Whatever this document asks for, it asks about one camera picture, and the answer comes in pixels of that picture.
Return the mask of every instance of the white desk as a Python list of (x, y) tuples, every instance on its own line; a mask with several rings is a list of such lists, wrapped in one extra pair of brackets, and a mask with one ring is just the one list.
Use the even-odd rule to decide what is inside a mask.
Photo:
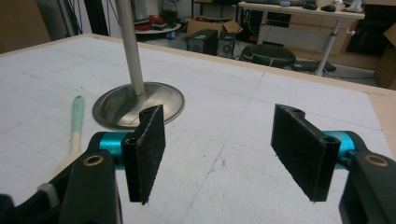
[[(364, 19), (362, 13), (351, 13), (343, 11), (325, 12), (320, 10), (307, 10), (302, 7), (281, 7), (264, 4), (249, 4), (246, 2), (239, 3), (239, 6), (244, 9), (252, 9), (262, 11), (262, 23), (259, 31), (258, 44), (263, 40), (285, 44), (289, 46), (298, 46), (304, 49), (323, 50), (323, 56), (318, 65), (316, 75), (321, 76), (323, 67), (329, 57), (330, 50), (335, 37), (337, 36), (338, 28), (341, 21), (355, 21)], [(332, 28), (330, 35), (318, 34), (313, 32), (293, 30), (289, 28), (276, 27), (266, 25), (268, 12), (286, 13), (293, 15), (311, 16), (313, 18), (327, 18), (335, 19), (336, 23)]]
[(177, 30), (178, 28), (181, 27), (181, 24), (177, 24), (174, 28), (165, 28), (163, 30), (147, 30), (147, 31), (134, 31), (138, 35), (156, 35), (156, 34), (162, 34), (162, 33), (169, 33)]
[[(334, 173), (326, 203), (309, 202), (270, 147), (275, 104), (302, 109), (322, 130), (354, 131), (372, 151), (396, 152), (395, 91), (147, 44), (139, 54), (143, 79), (178, 88), (186, 106), (165, 125), (149, 205), (128, 202), (117, 172), (124, 223), (340, 223), (347, 172)], [(0, 78), (0, 192), (16, 204), (68, 153), (74, 98), (86, 100), (85, 150), (109, 131), (94, 121), (94, 102), (130, 82), (121, 41), (97, 35), (0, 55)]]

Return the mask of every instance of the cyan metal part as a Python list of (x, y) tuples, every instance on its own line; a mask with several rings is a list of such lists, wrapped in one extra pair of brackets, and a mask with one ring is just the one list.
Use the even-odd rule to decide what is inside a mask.
[(337, 138), (341, 142), (335, 169), (349, 169), (353, 155), (357, 152), (353, 139), (343, 131), (324, 131), (324, 133)]
[(107, 150), (116, 160), (116, 169), (124, 169), (122, 160), (121, 142), (127, 132), (123, 133), (105, 133), (100, 141), (99, 148)]

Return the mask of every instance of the stool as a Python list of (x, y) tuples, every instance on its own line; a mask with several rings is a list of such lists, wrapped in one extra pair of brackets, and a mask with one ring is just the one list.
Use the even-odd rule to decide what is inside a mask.
[(283, 68), (292, 65), (296, 57), (280, 46), (249, 45), (242, 50), (242, 61)]

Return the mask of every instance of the shelf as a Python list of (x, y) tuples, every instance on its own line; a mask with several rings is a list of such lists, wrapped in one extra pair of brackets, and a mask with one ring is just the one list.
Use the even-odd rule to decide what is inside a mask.
[(198, 1), (194, 1), (191, 0), (191, 17), (194, 18), (194, 5), (195, 4), (199, 4), (200, 5), (200, 13), (201, 15), (204, 14), (204, 8), (203, 5), (212, 5), (212, 6), (220, 6), (221, 10), (220, 10), (220, 17), (222, 18), (222, 14), (223, 14), (223, 8), (222, 7), (236, 7), (236, 13), (235, 13), (235, 20), (238, 21), (238, 13), (239, 13), (239, 6), (238, 4), (232, 4), (232, 3), (208, 3), (208, 2), (200, 2)]

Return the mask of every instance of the cardboard box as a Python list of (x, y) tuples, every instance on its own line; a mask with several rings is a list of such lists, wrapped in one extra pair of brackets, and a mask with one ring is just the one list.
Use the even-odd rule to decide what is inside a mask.
[(396, 23), (384, 36), (390, 41), (375, 69), (374, 79), (378, 87), (396, 90)]
[(50, 42), (35, 0), (0, 0), (0, 53)]
[(187, 37), (190, 37), (203, 29), (217, 30), (218, 36), (221, 32), (238, 34), (243, 30), (242, 27), (234, 20), (199, 16), (189, 20), (187, 26)]

